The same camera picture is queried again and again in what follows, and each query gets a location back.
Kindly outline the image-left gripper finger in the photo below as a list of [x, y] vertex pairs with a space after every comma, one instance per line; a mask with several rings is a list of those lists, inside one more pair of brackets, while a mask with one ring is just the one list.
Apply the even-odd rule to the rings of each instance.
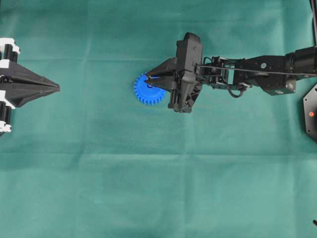
[[60, 91], [60, 86], [53, 82], [5, 82], [0, 84], [0, 106], [11, 109]]
[[8, 59], [0, 60], [0, 74], [9, 77], [13, 80], [18, 80], [22, 82], [27, 82], [31, 84], [59, 87], [58, 84], [50, 81], [44, 76], [40, 76], [22, 65], [10, 61]]

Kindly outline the black image-right gripper body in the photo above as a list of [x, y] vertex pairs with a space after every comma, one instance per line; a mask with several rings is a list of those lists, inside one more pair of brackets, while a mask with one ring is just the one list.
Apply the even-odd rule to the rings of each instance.
[[202, 90], [202, 83], [197, 80], [201, 75], [197, 65], [202, 63], [203, 45], [200, 37], [190, 32], [176, 45], [176, 88], [170, 92], [168, 107], [177, 113], [190, 113]]

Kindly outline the image-right gripper finger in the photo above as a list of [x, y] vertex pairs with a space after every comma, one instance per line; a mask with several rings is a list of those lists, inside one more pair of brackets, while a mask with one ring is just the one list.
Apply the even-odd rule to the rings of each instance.
[[163, 76], [157, 78], [148, 78], [145, 80], [148, 85], [161, 88], [165, 91], [177, 89], [178, 83], [173, 76]]
[[177, 58], [169, 58], [157, 67], [147, 72], [147, 77], [162, 77], [172, 75], [177, 68]]

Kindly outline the black white image-left gripper body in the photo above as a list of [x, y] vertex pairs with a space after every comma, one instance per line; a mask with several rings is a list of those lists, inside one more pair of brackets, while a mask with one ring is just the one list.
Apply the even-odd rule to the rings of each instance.
[[[0, 83], [9, 82], [9, 77], [5, 76], [4, 70], [9, 69], [10, 62], [17, 62], [20, 48], [15, 44], [13, 38], [0, 39]], [[6, 89], [0, 89], [0, 134], [12, 131], [10, 118], [11, 111], [15, 106], [6, 99]]]

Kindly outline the black image-right robot arm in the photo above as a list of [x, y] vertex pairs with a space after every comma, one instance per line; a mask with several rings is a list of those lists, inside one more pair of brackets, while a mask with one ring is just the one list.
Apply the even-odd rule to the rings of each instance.
[[201, 39], [187, 32], [176, 43], [176, 55], [146, 73], [145, 83], [170, 93], [168, 108], [190, 113], [203, 85], [225, 90], [239, 98], [253, 86], [275, 96], [292, 94], [296, 82], [317, 75], [317, 48], [285, 56], [250, 59], [203, 57]]

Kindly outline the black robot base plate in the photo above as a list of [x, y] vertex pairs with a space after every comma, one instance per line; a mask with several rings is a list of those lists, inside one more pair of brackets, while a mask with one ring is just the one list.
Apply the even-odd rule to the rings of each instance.
[[317, 142], [317, 85], [303, 98], [305, 130], [307, 135]]

